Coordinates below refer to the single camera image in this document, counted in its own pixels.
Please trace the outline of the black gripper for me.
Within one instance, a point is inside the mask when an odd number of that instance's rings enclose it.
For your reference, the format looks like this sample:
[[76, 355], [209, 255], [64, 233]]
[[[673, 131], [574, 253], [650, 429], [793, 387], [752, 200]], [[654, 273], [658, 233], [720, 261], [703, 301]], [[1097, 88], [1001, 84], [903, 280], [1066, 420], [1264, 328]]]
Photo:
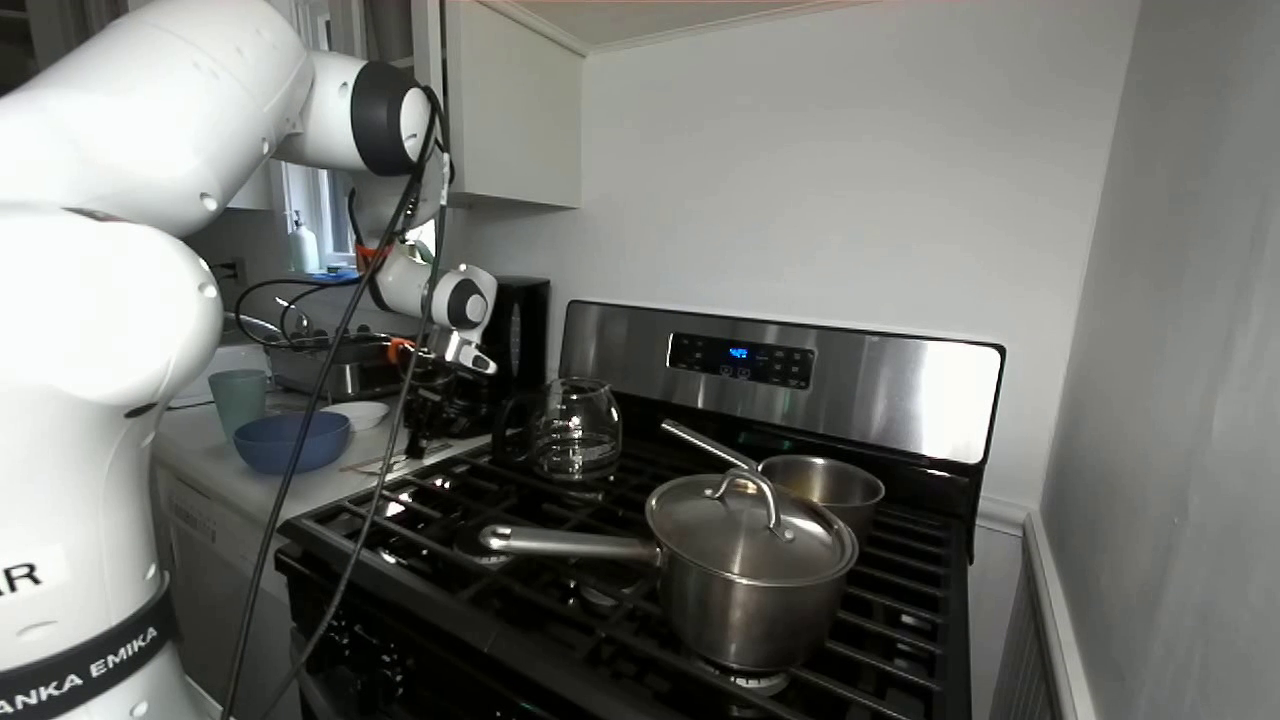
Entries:
[[495, 359], [481, 348], [476, 328], [437, 325], [430, 348], [437, 351], [440, 363], [469, 368], [481, 377], [495, 371]]

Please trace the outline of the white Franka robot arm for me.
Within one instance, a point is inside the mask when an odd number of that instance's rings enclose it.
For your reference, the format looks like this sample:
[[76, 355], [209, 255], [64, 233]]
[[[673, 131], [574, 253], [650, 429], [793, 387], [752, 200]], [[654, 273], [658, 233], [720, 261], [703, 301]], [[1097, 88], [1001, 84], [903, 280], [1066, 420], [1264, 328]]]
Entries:
[[414, 185], [443, 105], [270, 0], [149, 0], [0, 97], [0, 720], [201, 720], [149, 460], [223, 328], [190, 235], [270, 159]]

